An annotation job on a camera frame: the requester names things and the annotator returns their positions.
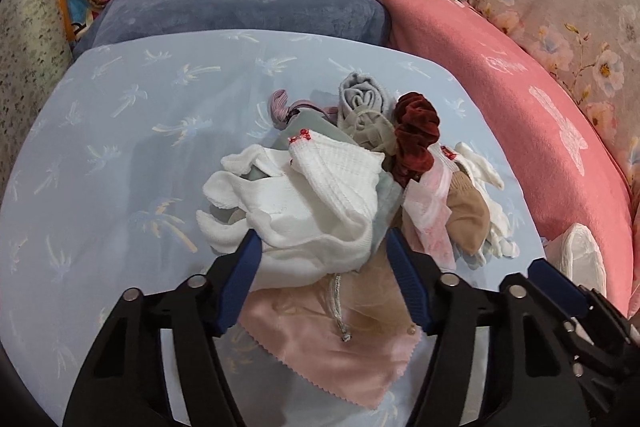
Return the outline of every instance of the white sock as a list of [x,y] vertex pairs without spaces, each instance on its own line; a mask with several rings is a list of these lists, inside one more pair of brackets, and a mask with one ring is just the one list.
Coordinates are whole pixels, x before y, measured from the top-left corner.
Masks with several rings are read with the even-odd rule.
[[[215,172],[203,187],[211,203],[239,207],[244,219],[228,225],[199,210],[198,225],[221,253],[235,251],[246,230],[256,230],[263,256],[252,290],[303,286],[358,269],[370,254],[383,159],[306,130],[289,152],[252,145],[223,158],[228,171]],[[251,182],[237,175],[251,165],[271,177]]]
[[[492,200],[485,186],[485,183],[489,183],[499,190],[503,190],[504,182],[500,178],[500,174],[484,156],[474,152],[466,143],[458,143],[455,151],[458,153],[456,162],[465,169],[473,186],[480,192],[489,208],[490,225],[484,244],[485,253],[495,257],[517,257],[520,254],[520,248],[511,239],[513,229],[509,218],[504,213],[502,206]],[[479,252],[476,257],[481,263],[482,261],[486,262],[482,252]]]

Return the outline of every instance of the pink blanket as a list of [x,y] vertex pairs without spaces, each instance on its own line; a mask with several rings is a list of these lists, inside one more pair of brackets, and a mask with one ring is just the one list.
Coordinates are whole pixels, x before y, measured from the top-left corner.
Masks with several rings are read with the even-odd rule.
[[[538,232],[593,232],[607,298],[626,314],[634,252],[626,182],[590,123],[510,38],[457,0],[378,0],[390,45],[447,68],[482,111],[522,187]],[[640,252],[636,252],[640,267]]]

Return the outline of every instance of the tan sock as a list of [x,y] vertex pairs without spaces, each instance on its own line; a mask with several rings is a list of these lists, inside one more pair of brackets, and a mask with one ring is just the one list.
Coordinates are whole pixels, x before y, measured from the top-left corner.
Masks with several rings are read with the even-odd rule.
[[446,226],[449,237],[464,252],[476,253],[489,232],[489,208],[462,171],[451,177],[447,206],[451,210]]

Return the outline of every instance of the gray drawstring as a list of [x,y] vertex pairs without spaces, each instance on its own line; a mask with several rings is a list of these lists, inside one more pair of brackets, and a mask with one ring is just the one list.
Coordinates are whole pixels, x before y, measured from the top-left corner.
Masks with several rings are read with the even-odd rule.
[[335,322],[340,328],[342,333],[342,341],[349,342],[351,340],[351,333],[349,328],[342,321],[342,308],[340,306],[340,280],[342,276],[339,273],[335,273],[329,282],[329,309],[335,318]]

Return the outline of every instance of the dark red scrunchie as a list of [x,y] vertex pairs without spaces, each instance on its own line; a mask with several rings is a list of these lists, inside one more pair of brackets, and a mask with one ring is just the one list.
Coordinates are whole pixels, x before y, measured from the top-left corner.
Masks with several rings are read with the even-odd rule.
[[394,117],[398,122],[398,149],[391,174],[406,187],[409,180],[419,179],[433,167],[433,156],[427,147],[440,139],[440,118],[431,102],[419,92],[401,96]]

